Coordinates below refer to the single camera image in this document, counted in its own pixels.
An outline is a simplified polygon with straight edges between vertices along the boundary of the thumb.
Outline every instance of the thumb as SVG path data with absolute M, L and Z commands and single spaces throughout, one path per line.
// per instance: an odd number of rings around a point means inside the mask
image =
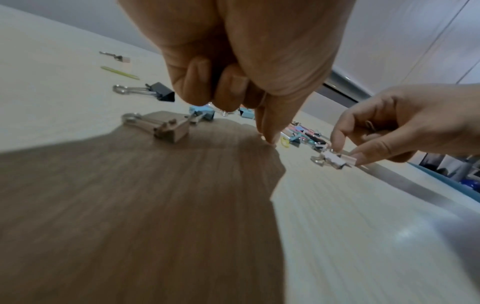
M 308 95 L 294 97 L 266 95 L 262 105 L 264 110 L 257 111 L 262 112 L 262 115 L 256 117 L 259 120 L 257 127 L 265 136 L 266 141 L 271 144 L 277 143 L 280 139 L 280 132 L 292 122 L 307 97 Z
M 417 128 L 412 123 L 405 124 L 383 136 L 369 140 L 352 150 L 356 166 L 374 163 L 384 159 L 417 150 L 419 147 Z

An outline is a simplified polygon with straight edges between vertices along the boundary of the tabletop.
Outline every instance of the tabletop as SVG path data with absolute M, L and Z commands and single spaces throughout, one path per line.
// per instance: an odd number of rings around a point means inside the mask
M 188 112 L 180 99 L 112 92 L 114 84 L 171 87 L 159 54 L 1 6 L 0 40 L 2 153 L 105 135 L 124 113 Z M 317 93 L 309 102 L 327 113 L 332 104 Z M 255 125 L 238 115 L 225 119 Z M 332 130 L 304 112 L 295 120 L 324 134 Z M 478 203 L 408 164 L 336 170 L 312 163 L 316 153 L 306 145 L 276 150 L 285 173 L 271 201 L 285 303 L 480 302 Z

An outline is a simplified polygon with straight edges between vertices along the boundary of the hand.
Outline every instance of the hand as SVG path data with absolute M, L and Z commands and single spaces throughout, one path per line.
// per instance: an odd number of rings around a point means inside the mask
M 119 0 L 188 103 L 256 108 L 274 143 L 329 75 L 355 0 Z
M 371 132 L 366 121 L 378 132 Z M 346 110 L 331 134 L 341 151 L 349 137 L 357 165 L 382 159 L 408 161 L 417 150 L 480 154 L 480 85 L 395 87 Z

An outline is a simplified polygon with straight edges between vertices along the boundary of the table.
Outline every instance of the table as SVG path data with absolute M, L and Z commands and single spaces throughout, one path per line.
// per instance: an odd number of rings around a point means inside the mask
M 158 54 L 6 7 L 0 7 L 0 41 L 0 151 L 107 134 L 128 112 L 188 111 L 183 101 L 112 92 L 113 84 L 170 86 Z M 316 93 L 309 102 L 326 113 L 332 105 Z M 239 116 L 228 119 L 254 125 Z M 295 119 L 325 134 L 332 130 L 304 112 Z M 346 149 L 352 148 L 349 142 Z M 286 169 L 271 197 L 285 303 L 480 301 L 475 201 L 406 164 L 335 170 L 310 162 L 315 153 L 306 146 L 276 149 Z

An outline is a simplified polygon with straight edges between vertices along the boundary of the light wooden table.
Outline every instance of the light wooden table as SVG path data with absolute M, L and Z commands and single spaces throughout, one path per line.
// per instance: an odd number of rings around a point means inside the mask
M 112 92 L 113 84 L 170 85 L 160 55 L 5 7 L 0 54 L 3 152 L 107 134 L 128 112 L 188 111 L 183 101 Z M 333 104 L 316 93 L 309 102 L 326 113 Z M 239 116 L 228 119 L 254 125 Z M 326 134 L 332 129 L 303 112 L 296 120 Z M 335 170 L 314 165 L 315 153 L 306 146 L 277 150 L 286 173 L 271 199 L 284 254 L 285 302 L 480 302 L 478 203 L 406 164 Z

